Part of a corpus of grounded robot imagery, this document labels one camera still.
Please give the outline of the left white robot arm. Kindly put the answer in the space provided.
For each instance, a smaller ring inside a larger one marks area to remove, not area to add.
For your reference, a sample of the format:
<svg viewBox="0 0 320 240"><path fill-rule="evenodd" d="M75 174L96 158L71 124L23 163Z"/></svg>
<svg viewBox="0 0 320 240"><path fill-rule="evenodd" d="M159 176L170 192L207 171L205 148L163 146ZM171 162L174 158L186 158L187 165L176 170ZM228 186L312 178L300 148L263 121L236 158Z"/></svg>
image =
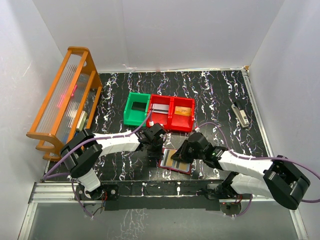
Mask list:
<svg viewBox="0 0 320 240"><path fill-rule="evenodd" d="M147 151L150 159L162 157L166 130L159 124L123 133L98 134L89 129L80 131L60 150L60 156L73 179L84 187L90 199L101 199L103 187L93 166L98 158L114 153Z"/></svg>

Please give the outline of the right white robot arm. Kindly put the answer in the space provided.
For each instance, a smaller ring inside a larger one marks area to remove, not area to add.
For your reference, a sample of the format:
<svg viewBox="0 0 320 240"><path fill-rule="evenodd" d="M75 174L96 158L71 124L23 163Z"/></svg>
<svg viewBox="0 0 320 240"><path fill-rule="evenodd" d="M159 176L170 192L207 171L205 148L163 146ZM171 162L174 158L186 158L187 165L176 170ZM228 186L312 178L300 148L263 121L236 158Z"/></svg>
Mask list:
<svg viewBox="0 0 320 240"><path fill-rule="evenodd" d="M281 206L296 210L311 185L310 180L283 157L278 160L254 160L236 156L223 146L212 145L200 132L194 132L171 156L175 161L190 164L202 160L207 166L229 174L210 195L232 198L251 194L274 199Z"/></svg>

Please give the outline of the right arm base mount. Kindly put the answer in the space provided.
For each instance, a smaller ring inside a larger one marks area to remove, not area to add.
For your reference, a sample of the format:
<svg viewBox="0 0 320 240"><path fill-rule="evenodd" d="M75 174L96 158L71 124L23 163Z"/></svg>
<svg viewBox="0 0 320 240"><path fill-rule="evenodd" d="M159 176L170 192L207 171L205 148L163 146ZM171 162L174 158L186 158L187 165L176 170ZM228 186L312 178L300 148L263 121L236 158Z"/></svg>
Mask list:
<svg viewBox="0 0 320 240"><path fill-rule="evenodd" d="M232 218L244 215L251 207L253 199L253 196L250 195L246 207L243 208L244 195L235 193L231 188L223 187L222 184L207 184L201 189L201 192L208 200L218 200L222 213Z"/></svg>

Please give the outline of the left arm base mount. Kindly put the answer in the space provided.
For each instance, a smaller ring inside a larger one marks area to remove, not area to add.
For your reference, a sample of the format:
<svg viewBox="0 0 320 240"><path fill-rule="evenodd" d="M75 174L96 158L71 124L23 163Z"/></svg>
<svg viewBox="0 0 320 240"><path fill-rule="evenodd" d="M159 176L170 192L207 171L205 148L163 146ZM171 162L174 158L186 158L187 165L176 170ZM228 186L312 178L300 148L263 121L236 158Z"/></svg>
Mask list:
<svg viewBox="0 0 320 240"><path fill-rule="evenodd" d="M73 187L73 191L74 199L79 201L84 209L90 205L89 201L100 203L96 210L87 210L92 217L103 211L119 210L119 186L116 184L102 184L97 189L89 191L79 183L77 187Z"/></svg>

